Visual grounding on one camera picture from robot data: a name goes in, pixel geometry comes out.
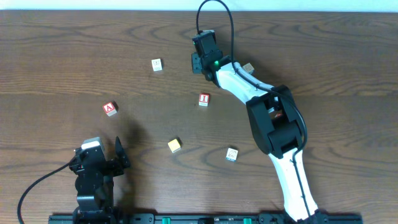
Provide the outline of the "red letter I block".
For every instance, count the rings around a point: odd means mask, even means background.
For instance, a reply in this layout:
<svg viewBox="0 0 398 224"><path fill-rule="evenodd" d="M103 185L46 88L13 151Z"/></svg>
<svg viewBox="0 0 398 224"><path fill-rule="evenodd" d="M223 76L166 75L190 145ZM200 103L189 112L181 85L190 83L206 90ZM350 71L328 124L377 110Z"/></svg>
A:
<svg viewBox="0 0 398 224"><path fill-rule="evenodd" d="M200 106L208 106L209 101L210 101L210 96L209 96L209 94L206 94L206 93L201 93L201 94L200 94L199 100L198 100L198 104L199 104Z"/></svg>

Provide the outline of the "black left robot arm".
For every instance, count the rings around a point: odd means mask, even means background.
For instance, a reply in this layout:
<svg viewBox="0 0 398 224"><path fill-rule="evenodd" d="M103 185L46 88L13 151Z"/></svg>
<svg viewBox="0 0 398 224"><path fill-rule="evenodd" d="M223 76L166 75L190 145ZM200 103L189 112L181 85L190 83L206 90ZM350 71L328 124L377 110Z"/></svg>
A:
<svg viewBox="0 0 398 224"><path fill-rule="evenodd" d="M78 210L73 214L73 223L119 223L120 212L114 207L113 178L123 175L131 166L130 160L116 137L115 158L107 160L99 137L83 141L75 150L69 165L77 175L75 188Z"/></svg>

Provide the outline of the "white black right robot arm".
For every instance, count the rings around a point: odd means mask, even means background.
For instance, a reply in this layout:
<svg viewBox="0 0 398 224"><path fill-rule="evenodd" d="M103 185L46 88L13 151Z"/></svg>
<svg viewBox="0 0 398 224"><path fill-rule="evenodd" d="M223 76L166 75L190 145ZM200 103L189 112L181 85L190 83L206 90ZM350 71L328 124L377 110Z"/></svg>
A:
<svg viewBox="0 0 398 224"><path fill-rule="evenodd" d="M277 173L284 196L284 209L294 222L315 223L318 209L303 168L307 127L290 90L265 84L246 72L232 57L223 55L213 30L193 37L196 52L193 71L201 71L213 82L246 105L252 135L267 154Z"/></svg>

